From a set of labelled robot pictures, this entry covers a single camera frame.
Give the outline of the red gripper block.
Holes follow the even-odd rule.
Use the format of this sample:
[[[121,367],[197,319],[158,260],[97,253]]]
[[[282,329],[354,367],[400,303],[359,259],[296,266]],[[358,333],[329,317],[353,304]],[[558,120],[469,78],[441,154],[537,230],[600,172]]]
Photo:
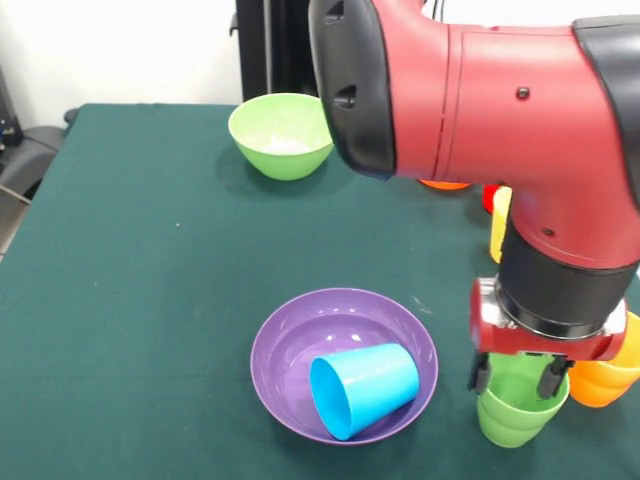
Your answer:
[[[554,397],[573,361],[605,361],[621,350],[627,333],[627,303],[622,300],[607,317],[596,334],[579,339],[543,336],[520,324],[498,300],[496,278],[478,278],[470,297],[470,334],[475,348],[467,388],[484,393],[489,385],[491,365],[489,353],[556,355],[546,365],[537,386],[542,399]]]

